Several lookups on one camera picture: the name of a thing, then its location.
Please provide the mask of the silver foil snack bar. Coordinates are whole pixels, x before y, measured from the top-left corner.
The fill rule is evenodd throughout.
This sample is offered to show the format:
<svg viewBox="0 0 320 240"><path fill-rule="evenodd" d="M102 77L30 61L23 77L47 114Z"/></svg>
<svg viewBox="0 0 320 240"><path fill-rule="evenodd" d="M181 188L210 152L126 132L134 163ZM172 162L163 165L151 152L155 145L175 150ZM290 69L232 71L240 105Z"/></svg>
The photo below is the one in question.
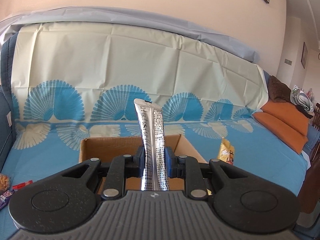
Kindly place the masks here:
<svg viewBox="0 0 320 240"><path fill-rule="evenodd" d="M141 190L168 191L162 109L143 99L135 99L134 104L145 151Z"/></svg>

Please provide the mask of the red snack bar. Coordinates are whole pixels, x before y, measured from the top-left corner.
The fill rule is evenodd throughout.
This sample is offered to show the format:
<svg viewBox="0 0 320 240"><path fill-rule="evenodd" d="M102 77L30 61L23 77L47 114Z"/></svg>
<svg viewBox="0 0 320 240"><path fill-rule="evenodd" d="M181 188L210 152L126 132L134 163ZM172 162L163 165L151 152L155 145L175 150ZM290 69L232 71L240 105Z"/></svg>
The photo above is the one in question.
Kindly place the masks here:
<svg viewBox="0 0 320 240"><path fill-rule="evenodd" d="M22 188L24 188L24 187L26 187L26 186L28 186L28 185L30 185L30 184L32 184L32 183L33 183L32 180L19 183L19 184L17 184L17 185L12 186L12 190L18 191L18 190L20 190L20 189L22 189Z"/></svg>

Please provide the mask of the clear bag of nut snacks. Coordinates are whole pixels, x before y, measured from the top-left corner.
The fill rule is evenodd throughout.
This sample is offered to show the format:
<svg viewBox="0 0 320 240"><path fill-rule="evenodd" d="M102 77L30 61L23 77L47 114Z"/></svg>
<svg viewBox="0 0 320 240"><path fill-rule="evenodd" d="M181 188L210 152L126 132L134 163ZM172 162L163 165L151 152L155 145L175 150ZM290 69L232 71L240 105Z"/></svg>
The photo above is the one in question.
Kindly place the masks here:
<svg viewBox="0 0 320 240"><path fill-rule="evenodd" d="M10 178L4 174L0 174L0 194L7 191L10 187Z"/></svg>

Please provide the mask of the brown cardboard box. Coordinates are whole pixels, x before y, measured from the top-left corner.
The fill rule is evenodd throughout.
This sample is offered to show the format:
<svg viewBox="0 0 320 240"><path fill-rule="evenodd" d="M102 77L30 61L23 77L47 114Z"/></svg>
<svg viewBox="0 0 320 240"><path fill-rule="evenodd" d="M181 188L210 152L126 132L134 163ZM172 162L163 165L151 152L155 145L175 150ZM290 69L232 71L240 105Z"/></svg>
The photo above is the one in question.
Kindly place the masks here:
<svg viewBox="0 0 320 240"><path fill-rule="evenodd" d="M165 136L165 146L172 150L174 162L178 164L179 171L175 178L169 179L170 191L139 191L141 185L139 162L135 161L139 147L142 146L140 137L105 137L87 138L80 144L79 162L81 168L85 168L88 173L88 182L81 185L81 195L87 194L104 200L102 191L102 179L106 176L109 163L115 157L123 158L123 155L130 154L125 161L126 168L124 179L120 180L119 194L109 197L109 200L116 200L129 196L136 196L138 199L146 198L150 201L160 201L168 197L186 197L191 200L208 200L208 192L205 186L201 186L204 181L195 174L195 169L185 171L185 160L197 159L200 163L198 167L204 172L209 171L209 165L204 163L204 159L195 150L193 145L181 134Z"/></svg>

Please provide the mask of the yellow snack packet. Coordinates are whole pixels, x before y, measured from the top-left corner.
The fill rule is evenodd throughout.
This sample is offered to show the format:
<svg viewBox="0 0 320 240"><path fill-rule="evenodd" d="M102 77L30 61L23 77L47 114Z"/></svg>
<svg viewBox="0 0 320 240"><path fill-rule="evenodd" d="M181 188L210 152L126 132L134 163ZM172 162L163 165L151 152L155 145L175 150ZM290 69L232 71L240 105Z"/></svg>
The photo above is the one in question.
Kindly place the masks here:
<svg viewBox="0 0 320 240"><path fill-rule="evenodd" d="M234 146L232 146L227 139L222 138L217 159L224 161L225 163L228 163L230 165L233 165L234 152L235 152Z"/></svg>

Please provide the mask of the blue cream patterned sofa cover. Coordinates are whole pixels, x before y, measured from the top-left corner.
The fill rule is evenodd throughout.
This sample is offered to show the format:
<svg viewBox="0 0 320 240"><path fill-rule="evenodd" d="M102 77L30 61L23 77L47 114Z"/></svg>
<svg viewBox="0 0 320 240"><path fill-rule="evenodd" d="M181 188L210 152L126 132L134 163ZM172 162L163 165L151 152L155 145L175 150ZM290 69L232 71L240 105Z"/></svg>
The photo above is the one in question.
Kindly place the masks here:
<svg viewBox="0 0 320 240"><path fill-rule="evenodd" d="M14 184L1 239L295 239L306 161L253 118L268 101L264 71L210 44L122 24L53 22L17 32L11 89L16 141L2 172ZM208 200L119 194L125 161L81 195L87 138L140 137L134 100L159 105L164 137L183 135L209 165ZM222 138L234 163L217 159Z"/></svg>

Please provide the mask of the lower orange cushion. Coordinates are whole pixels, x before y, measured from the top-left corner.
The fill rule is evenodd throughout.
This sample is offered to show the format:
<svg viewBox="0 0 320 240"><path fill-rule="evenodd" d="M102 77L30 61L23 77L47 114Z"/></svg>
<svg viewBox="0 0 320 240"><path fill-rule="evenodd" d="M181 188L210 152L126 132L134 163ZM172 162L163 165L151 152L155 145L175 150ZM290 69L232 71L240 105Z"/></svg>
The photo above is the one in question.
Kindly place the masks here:
<svg viewBox="0 0 320 240"><path fill-rule="evenodd" d="M272 132L297 154L301 154L303 146L308 141L305 135L302 135L285 122L265 112L254 113L253 118L267 128L270 132Z"/></svg>

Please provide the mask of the orange cushion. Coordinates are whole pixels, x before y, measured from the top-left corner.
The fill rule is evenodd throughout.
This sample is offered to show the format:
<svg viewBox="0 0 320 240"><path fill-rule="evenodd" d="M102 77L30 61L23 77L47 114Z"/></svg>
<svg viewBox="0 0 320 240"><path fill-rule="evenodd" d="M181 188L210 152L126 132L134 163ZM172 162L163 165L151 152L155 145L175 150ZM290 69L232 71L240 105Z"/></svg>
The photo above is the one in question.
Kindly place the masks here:
<svg viewBox="0 0 320 240"><path fill-rule="evenodd" d="M268 113L296 130L302 135L308 133L308 118L289 102L273 102L271 99L261 110Z"/></svg>
<svg viewBox="0 0 320 240"><path fill-rule="evenodd" d="M253 118L267 128L270 132L272 132L297 154L301 154L303 146L308 141L305 135L302 135L285 122L265 112L254 113Z"/></svg>

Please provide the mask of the brown blanket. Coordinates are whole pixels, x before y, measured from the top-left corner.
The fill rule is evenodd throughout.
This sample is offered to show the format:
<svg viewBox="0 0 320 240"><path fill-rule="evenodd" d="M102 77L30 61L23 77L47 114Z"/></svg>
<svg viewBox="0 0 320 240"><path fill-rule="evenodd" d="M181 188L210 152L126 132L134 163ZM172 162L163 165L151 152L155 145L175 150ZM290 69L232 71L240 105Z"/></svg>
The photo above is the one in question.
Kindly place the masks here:
<svg viewBox="0 0 320 240"><path fill-rule="evenodd" d="M290 101L290 88L278 80L275 76L271 75L267 84L268 94L273 102L291 102Z"/></svg>

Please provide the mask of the upper orange cushion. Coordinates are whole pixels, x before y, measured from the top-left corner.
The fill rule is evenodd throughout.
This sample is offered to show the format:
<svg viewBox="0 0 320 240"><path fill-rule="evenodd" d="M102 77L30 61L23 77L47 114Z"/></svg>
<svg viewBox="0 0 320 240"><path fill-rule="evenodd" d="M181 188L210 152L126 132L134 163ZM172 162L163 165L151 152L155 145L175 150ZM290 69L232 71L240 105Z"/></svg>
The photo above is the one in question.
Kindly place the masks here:
<svg viewBox="0 0 320 240"><path fill-rule="evenodd" d="M289 102L273 102L271 99L261 110L268 113L296 130L302 135L308 133L308 118Z"/></svg>

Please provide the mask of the pile of clothes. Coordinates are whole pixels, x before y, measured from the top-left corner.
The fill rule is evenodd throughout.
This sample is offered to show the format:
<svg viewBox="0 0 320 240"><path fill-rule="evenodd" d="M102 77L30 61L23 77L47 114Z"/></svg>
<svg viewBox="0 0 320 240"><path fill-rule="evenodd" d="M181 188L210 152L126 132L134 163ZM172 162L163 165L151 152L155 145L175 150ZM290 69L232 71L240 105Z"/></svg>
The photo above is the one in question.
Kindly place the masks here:
<svg viewBox="0 0 320 240"><path fill-rule="evenodd" d="M305 94L304 90L294 85L290 93L290 101L295 105L302 114L308 119L312 119L314 116L313 104L309 97Z"/></svg>

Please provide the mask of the grey sheet on sofa back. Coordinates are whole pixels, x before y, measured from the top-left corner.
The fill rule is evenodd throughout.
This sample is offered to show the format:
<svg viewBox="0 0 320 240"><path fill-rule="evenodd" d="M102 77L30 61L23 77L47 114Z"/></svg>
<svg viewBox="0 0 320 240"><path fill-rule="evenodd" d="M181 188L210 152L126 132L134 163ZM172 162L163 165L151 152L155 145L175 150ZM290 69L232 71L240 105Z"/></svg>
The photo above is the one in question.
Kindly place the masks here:
<svg viewBox="0 0 320 240"><path fill-rule="evenodd" d="M223 49L251 63L258 63L259 53L231 36L179 18L134 9L112 7L61 7L25 11L1 21L1 46L29 24L51 22L115 23L157 29L182 35Z"/></svg>

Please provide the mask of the dark blue sofa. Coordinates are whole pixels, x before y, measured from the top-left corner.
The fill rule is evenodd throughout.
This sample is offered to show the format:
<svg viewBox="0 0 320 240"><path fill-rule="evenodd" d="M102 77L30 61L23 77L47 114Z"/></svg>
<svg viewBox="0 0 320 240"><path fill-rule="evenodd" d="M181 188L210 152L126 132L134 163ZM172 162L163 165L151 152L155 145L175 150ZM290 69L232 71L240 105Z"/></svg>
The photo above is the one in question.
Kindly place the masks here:
<svg viewBox="0 0 320 240"><path fill-rule="evenodd" d="M16 141L11 77L17 35L10 37L1 48L1 170Z"/></svg>

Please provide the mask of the wall light switch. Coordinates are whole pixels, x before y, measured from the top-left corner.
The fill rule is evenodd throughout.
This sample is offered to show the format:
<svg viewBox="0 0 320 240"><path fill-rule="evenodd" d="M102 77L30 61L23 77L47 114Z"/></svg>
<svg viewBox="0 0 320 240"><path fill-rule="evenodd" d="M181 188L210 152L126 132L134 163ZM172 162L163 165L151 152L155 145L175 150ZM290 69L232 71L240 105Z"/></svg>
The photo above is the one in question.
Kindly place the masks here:
<svg viewBox="0 0 320 240"><path fill-rule="evenodd" d="M285 59L285 63L288 64L288 65L292 65L292 61L288 60L288 59Z"/></svg>

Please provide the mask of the small framed wall picture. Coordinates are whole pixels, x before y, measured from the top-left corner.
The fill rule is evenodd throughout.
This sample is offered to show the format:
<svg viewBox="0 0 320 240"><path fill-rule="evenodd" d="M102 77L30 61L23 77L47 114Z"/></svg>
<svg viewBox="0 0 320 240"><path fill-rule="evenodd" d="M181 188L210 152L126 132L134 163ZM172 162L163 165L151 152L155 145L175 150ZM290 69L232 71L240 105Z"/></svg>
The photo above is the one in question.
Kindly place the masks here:
<svg viewBox="0 0 320 240"><path fill-rule="evenodd" d="M303 42L302 57L300 61L304 69L306 68L307 57L308 57L308 48L306 46L306 43Z"/></svg>

